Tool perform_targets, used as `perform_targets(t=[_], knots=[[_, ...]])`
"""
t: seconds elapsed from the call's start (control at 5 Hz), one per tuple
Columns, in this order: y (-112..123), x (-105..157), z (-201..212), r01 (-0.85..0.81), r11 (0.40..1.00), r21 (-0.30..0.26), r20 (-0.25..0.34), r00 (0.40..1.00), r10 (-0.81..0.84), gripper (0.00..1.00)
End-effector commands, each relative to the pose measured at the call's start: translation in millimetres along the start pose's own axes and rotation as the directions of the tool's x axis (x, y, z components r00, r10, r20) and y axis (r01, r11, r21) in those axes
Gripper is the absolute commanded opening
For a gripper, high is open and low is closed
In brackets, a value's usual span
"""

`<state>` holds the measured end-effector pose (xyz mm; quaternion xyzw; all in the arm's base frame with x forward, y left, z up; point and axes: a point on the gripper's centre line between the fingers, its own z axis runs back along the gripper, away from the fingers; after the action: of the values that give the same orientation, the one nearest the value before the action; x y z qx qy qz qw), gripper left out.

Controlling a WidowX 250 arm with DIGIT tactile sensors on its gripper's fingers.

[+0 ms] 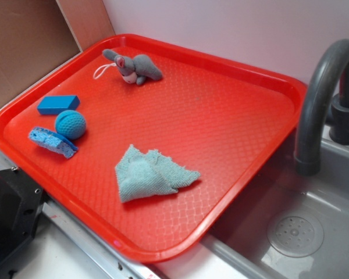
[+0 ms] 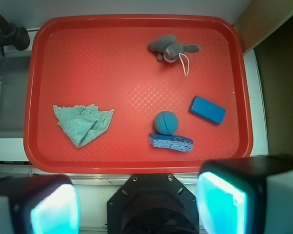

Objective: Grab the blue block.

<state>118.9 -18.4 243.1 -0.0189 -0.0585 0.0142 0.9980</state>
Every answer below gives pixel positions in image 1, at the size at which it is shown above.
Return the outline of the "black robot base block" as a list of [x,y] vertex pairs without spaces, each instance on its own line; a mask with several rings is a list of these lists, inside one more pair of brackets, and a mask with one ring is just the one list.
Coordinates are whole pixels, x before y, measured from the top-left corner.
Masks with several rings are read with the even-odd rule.
[[44,196],[23,170],[0,170],[0,269],[34,239]]

